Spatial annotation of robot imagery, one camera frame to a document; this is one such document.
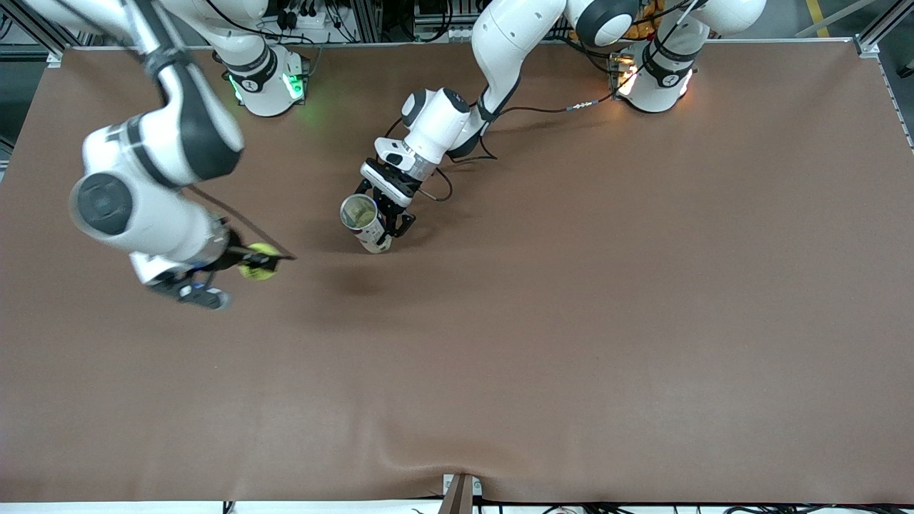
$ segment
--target black cable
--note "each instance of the black cable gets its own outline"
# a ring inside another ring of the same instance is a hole
[[[796,509],[794,512],[796,512],[796,514],[809,514],[810,512],[815,512],[816,510],[820,510],[820,509],[828,509],[830,507],[834,507],[834,505],[818,505],[815,507],[809,507],[807,509],[802,509],[802,510]]]
[[[9,36],[9,31],[12,29],[13,29],[13,20],[10,20],[9,25],[6,26],[6,30],[4,30],[2,35],[0,35],[0,39],[3,39],[4,37]]]
[[[695,0],[686,0],[686,1],[687,1],[688,3],[692,3],[692,2],[694,2]],[[647,58],[647,60],[651,60],[651,59],[654,58],[654,56],[657,55],[657,52],[660,51],[660,48],[662,48],[662,47],[664,46],[664,44],[666,43],[666,41],[669,40],[669,38],[674,34],[674,32],[675,32],[678,28],[679,28],[679,24],[676,24],[676,25],[673,26],[672,29],[670,29],[669,33],[666,34],[666,36],[663,38],[663,40],[661,40],[661,41],[656,45],[656,48],[655,48],[654,51],[651,53],[651,55]],[[590,55],[590,54],[585,53],[585,55],[587,55],[588,59],[591,59],[591,55]],[[593,62],[593,61],[591,61],[591,62],[592,62],[594,65],[596,65],[596,66],[600,69],[600,71],[605,71],[606,73],[610,73],[609,70],[606,70],[606,69],[604,69],[603,67],[599,66],[596,62]],[[565,108],[562,108],[562,109],[541,109],[541,108],[539,108],[539,107],[525,107],[525,106],[509,107],[509,108],[507,108],[507,109],[501,111],[500,113],[498,113],[498,114],[495,116],[495,120],[497,120],[498,118],[504,116],[505,114],[507,114],[507,113],[509,113],[509,112],[511,112],[511,111],[533,111],[533,112],[544,112],[544,113],[546,113],[546,114],[558,114],[558,113],[560,113],[560,112],[576,111],[577,109],[582,109],[582,108],[584,108],[584,107],[590,107],[591,105],[595,105],[595,104],[597,104],[597,103],[606,102],[608,99],[612,98],[613,95],[615,95],[616,91],[618,91],[619,89],[622,88],[622,86],[624,86],[625,84],[627,84],[628,81],[632,79],[632,77],[637,76],[638,73],[641,71],[641,68],[643,68],[643,67],[644,67],[644,64],[642,63],[642,65],[641,65],[640,67],[638,67],[638,69],[637,69],[632,75],[630,75],[629,77],[625,78],[625,80],[623,80],[622,82],[620,82],[620,83],[619,83],[619,86],[618,86],[615,90],[610,90],[610,93],[609,93],[609,94],[607,94],[606,96],[604,96],[604,97],[602,97],[602,98],[600,98],[600,99],[598,99],[598,100],[591,100],[591,101],[588,101],[588,102],[580,102],[580,103],[576,103],[576,104],[574,104],[574,105],[570,105],[569,107],[565,107]]]
[[[448,158],[451,159],[451,162],[454,163],[455,165],[459,165],[459,164],[463,164],[463,163],[468,163],[468,162],[470,162],[470,161],[482,161],[482,160],[497,161],[497,160],[498,160],[498,157],[496,157],[495,155],[493,155],[492,152],[490,152],[489,149],[485,147],[485,136],[482,136],[482,135],[479,136],[479,146],[481,146],[481,147],[483,148],[483,151],[485,152],[485,155],[477,155],[477,156],[474,156],[474,157],[465,157],[465,158],[460,159],[460,160],[454,160],[453,157],[451,157],[450,155],[448,155]]]
[[[587,60],[589,60],[589,61],[590,61],[590,64],[592,64],[593,67],[596,68],[597,70],[600,70],[600,71],[602,71],[603,73],[606,73],[607,75],[612,75],[612,74],[613,74],[612,71],[609,71],[609,70],[603,68],[603,67],[600,65],[600,63],[597,62],[596,59],[593,58],[593,56],[590,54],[590,52],[584,52],[584,55],[587,56]]]
[[[213,4],[213,1],[212,1],[212,0],[206,0],[206,2],[207,2],[207,4],[209,4],[209,6],[210,6],[214,11],[216,11],[216,14],[218,14],[219,17],[221,17],[222,19],[226,20],[226,21],[227,21],[230,25],[232,25],[233,27],[240,28],[241,30],[244,30],[245,32],[250,32],[251,34],[260,34],[261,36],[277,37],[276,34],[273,34],[273,33],[271,33],[271,32],[265,32],[265,31],[263,31],[263,30],[257,30],[257,29],[254,29],[254,28],[248,28],[248,27],[244,27],[243,25],[239,25],[239,24],[235,23],[234,21],[232,21],[228,16],[225,16],[225,14],[224,14],[222,11],[220,11],[219,8],[216,7],[215,4]],[[305,41],[308,41],[308,44],[310,44],[310,45],[316,45],[316,44],[317,44],[317,43],[314,43],[309,37],[305,37],[305,36],[295,36],[295,35],[289,35],[289,37],[297,37],[297,38],[299,38],[299,39],[302,41],[302,44],[304,44]]]
[[[202,199],[204,199],[204,200],[208,201],[209,203],[211,203],[211,204],[213,204],[213,205],[219,207],[220,209],[225,210],[229,215],[235,217],[236,220],[240,221],[240,222],[243,223],[246,227],[248,227],[248,228],[250,229],[250,231],[252,231],[252,232],[254,232],[255,234],[257,234],[258,236],[262,237],[264,241],[268,242],[270,245],[272,245],[274,248],[276,248],[276,250],[279,250],[280,252],[284,253],[284,255],[283,255],[282,257],[284,257],[284,258],[286,258],[286,259],[288,259],[288,260],[290,260],[290,261],[294,261],[294,260],[298,259],[298,257],[296,257],[294,253],[289,252],[288,250],[286,250],[285,247],[283,247],[283,246],[282,246],[281,244],[279,244],[275,239],[273,239],[273,238],[270,236],[270,234],[268,234],[268,233],[265,232],[263,229],[261,229],[260,227],[258,227],[253,221],[248,220],[247,217],[245,217],[245,216],[244,216],[243,214],[241,214],[237,209],[233,208],[232,206],[230,206],[230,205],[227,204],[226,202],[224,202],[224,201],[222,201],[222,200],[220,200],[220,199],[218,199],[218,198],[216,198],[216,197],[214,197],[214,196],[208,194],[208,193],[205,192],[205,191],[202,191],[199,187],[197,187],[197,186],[195,186],[195,185],[193,185],[193,184],[187,186],[187,189],[190,189],[191,191],[193,191],[196,195],[198,195],[198,196],[201,197]]]
[[[594,50],[584,48],[584,45],[579,45],[578,43],[575,43],[573,40],[569,39],[568,37],[564,37],[564,36],[546,36],[546,37],[543,37],[543,40],[544,41],[562,41],[566,45],[577,50],[578,52],[586,53],[586,54],[592,55],[593,57],[609,59],[611,56],[611,54],[608,54],[608,53],[601,53],[601,52],[597,52]]]
[[[423,188],[421,188],[421,187],[419,188],[419,192],[422,193],[422,195],[423,195],[425,198],[428,198],[428,199],[430,199],[430,200],[434,200],[434,201],[436,201],[436,202],[446,202],[446,201],[448,201],[449,199],[451,199],[452,196],[454,196],[454,184],[451,182],[451,180],[448,178],[447,175],[444,175],[444,172],[441,171],[441,168],[436,167],[436,168],[435,168],[435,173],[437,173],[438,175],[441,175],[441,178],[443,178],[444,181],[448,183],[448,194],[447,194],[447,196],[445,196],[444,198],[434,197],[432,194],[430,194],[428,191],[426,191],[425,189],[423,189]]]
[[[334,27],[336,28],[336,31],[339,32],[340,36],[344,37],[346,41],[348,41],[350,43],[357,43],[358,40],[356,39],[355,36],[352,35],[351,32],[349,32],[349,27],[346,26],[345,20],[343,19],[343,15],[340,14],[340,6],[336,2],[336,0],[324,0],[324,6],[327,7],[327,14],[332,14],[332,13],[330,13],[331,5],[333,6],[334,12],[336,13],[336,21],[334,22]]]
[[[454,19],[454,7],[451,5],[451,0],[442,0],[444,3],[444,9],[441,10],[441,28],[435,33],[435,36],[431,39],[422,39],[420,38],[421,43],[431,43],[432,41],[437,41],[441,36],[444,36],[448,33],[448,30],[451,29],[451,23]]]
[[[400,26],[400,30],[403,31],[403,34],[405,34],[409,38],[410,41],[415,41],[416,35],[413,34],[412,30],[410,30],[406,26],[406,20],[403,19],[403,6],[407,5],[410,1],[411,0],[401,0],[399,2],[399,7],[397,9],[397,22]],[[413,6],[413,18],[415,18],[415,15],[416,15],[416,10],[415,10],[415,6]]]
[[[659,18],[659,17],[666,16],[666,15],[672,13],[673,11],[675,11],[676,9],[680,9],[680,8],[682,8],[682,7],[685,7],[686,5],[689,5],[689,3],[690,3],[691,1],[692,1],[692,0],[683,0],[682,2],[680,2],[680,3],[678,3],[678,4],[676,4],[676,5],[672,6],[672,7],[670,7],[669,9],[666,9],[665,11],[661,11],[661,12],[659,12],[659,13],[653,13],[653,14],[650,15],[650,16],[645,16],[645,17],[643,17],[643,18],[641,18],[641,19],[639,19],[639,20],[635,20],[635,21],[632,22],[632,26],[634,27],[634,26],[637,26],[637,25],[641,25],[641,24],[644,24],[644,23],[647,23],[647,22],[650,22],[650,21],[654,21],[655,19],[657,19],[657,18]]]

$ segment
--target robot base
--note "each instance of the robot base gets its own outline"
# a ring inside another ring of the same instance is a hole
[[[634,48],[640,50],[643,47],[636,45]],[[640,55],[639,51],[610,55],[609,70],[613,71],[610,75],[610,87],[612,91],[616,91],[613,98],[624,100],[639,112],[657,114],[669,111],[688,91],[692,71],[690,70],[673,87],[663,87],[646,70],[640,70],[642,63],[637,59],[638,55]]]
[[[276,52],[277,71],[258,92],[246,91],[232,80],[235,98],[252,114],[264,118],[279,116],[293,105],[304,105],[308,91],[311,61],[285,47],[271,46]]]

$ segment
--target green led light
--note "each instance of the green led light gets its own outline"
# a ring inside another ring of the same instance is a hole
[[[235,90],[235,98],[237,98],[238,101],[241,102],[241,91],[238,91],[238,84],[235,82],[235,79],[231,75],[229,75],[228,81],[231,83],[232,89]]]
[[[289,90],[289,94],[294,99],[302,98],[302,96],[304,95],[304,93],[303,93],[304,87],[302,85],[302,79],[300,77],[298,77],[296,75],[292,75],[290,77],[289,75],[286,75],[285,73],[283,73],[282,81],[285,82],[286,89]]]

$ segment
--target white cable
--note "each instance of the white cable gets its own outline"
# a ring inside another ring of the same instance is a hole
[[[697,3],[698,3],[698,0],[692,0],[692,3],[689,4],[688,8],[685,10],[683,15],[679,17],[679,21],[676,22],[675,27],[679,27],[679,24],[682,23],[684,19],[686,19],[686,16],[688,16],[688,14],[692,12],[692,9],[695,8],[695,4],[697,4]]]

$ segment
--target yellow object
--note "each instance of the yellow object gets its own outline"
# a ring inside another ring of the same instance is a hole
[[[806,0],[806,8],[809,9],[809,16],[813,19],[814,25],[823,20],[822,8],[819,6],[819,0]],[[815,35],[818,37],[831,36],[831,34],[828,33],[828,27],[820,28],[815,32]]]
[[[664,0],[654,0],[648,5],[644,5],[638,11],[637,19],[645,19],[648,16],[652,16],[654,13],[659,13],[664,10]],[[629,27],[628,32],[622,36],[625,39],[645,39],[654,32],[660,26],[660,20],[662,18],[656,18],[647,23],[637,23]]]
[[[266,253],[267,255],[281,255],[279,250],[276,250],[269,244],[265,242],[255,242],[248,245],[248,248],[259,253]],[[241,273],[241,276],[251,280],[267,280],[276,274],[270,270],[265,270],[263,268],[251,268],[247,264],[239,264],[238,271]]]

